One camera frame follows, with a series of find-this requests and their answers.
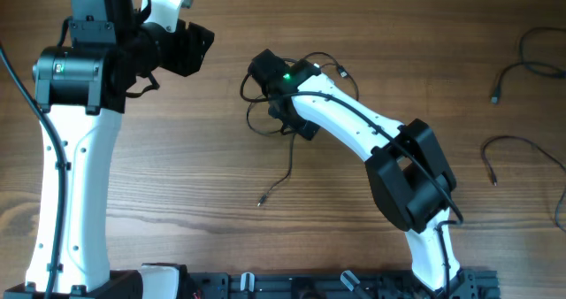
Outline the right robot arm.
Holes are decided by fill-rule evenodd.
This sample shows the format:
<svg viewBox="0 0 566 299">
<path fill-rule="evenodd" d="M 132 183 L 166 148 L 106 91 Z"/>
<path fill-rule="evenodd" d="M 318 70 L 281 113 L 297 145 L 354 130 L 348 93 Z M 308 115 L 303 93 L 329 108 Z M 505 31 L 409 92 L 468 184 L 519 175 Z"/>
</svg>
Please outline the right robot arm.
<svg viewBox="0 0 566 299">
<path fill-rule="evenodd" d="M 450 297 L 460 265 L 448 229 L 463 215 L 451 196 L 454 173 L 432 129 L 420 119 L 403 124 L 372 111 L 305 57 L 264 50 L 246 76 L 261 89 L 249 103 L 267 103 L 280 134 L 311 140 L 324 129 L 358 155 L 374 203 L 405 233 L 414 276 L 427 290 Z"/>
</svg>

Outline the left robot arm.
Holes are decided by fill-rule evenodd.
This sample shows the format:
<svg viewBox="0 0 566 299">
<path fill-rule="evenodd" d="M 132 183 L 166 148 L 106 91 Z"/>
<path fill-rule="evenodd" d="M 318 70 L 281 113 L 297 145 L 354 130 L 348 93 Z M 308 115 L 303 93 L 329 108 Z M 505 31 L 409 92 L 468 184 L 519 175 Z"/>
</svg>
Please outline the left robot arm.
<svg viewBox="0 0 566 299">
<path fill-rule="evenodd" d="M 26 100 L 42 126 L 40 221 L 23 283 L 7 298 L 194 298 L 183 264 L 113 270 L 106 211 L 113 149 L 135 82 L 201 68 L 214 34 L 180 18 L 194 0 L 71 0 L 56 45 L 34 64 Z"/>
</svg>

